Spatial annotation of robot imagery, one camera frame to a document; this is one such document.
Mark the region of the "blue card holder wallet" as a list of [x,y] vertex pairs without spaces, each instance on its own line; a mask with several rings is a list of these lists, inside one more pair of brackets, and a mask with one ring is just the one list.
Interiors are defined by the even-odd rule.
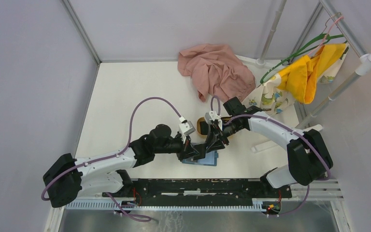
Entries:
[[201,165],[201,166],[217,166],[218,151],[214,150],[206,153],[205,158],[199,160],[192,160],[192,158],[187,158],[182,160],[183,164],[190,165]]

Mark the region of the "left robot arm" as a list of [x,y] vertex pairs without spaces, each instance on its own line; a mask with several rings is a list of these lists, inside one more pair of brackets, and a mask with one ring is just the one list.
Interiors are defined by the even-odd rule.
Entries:
[[203,143],[191,143],[190,136],[180,132],[171,136],[169,126],[157,125],[148,134],[129,143],[124,151],[75,159],[70,153],[61,155],[43,175],[45,188],[41,199],[53,208],[65,206],[78,197],[97,193],[117,193],[127,197],[132,183],[125,170],[152,162],[156,154],[176,154],[179,161],[205,156]]

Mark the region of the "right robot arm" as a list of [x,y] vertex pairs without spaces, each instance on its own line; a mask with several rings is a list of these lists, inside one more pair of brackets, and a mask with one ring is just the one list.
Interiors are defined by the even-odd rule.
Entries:
[[223,106],[228,118],[222,118],[214,109],[204,115],[208,125],[207,151],[223,149],[230,136],[248,130],[265,136],[287,152],[287,165],[262,176],[259,189],[263,196],[272,197],[285,185],[307,186],[315,180],[330,179],[333,161],[319,131],[289,127],[257,106],[245,107],[236,97]]

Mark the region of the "dark grey credit card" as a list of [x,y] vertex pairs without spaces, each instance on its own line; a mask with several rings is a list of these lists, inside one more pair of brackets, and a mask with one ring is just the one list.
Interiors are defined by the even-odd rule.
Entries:
[[201,122],[199,122],[199,127],[200,127],[200,134],[201,135],[208,135],[208,132],[209,132],[209,125],[203,120]]

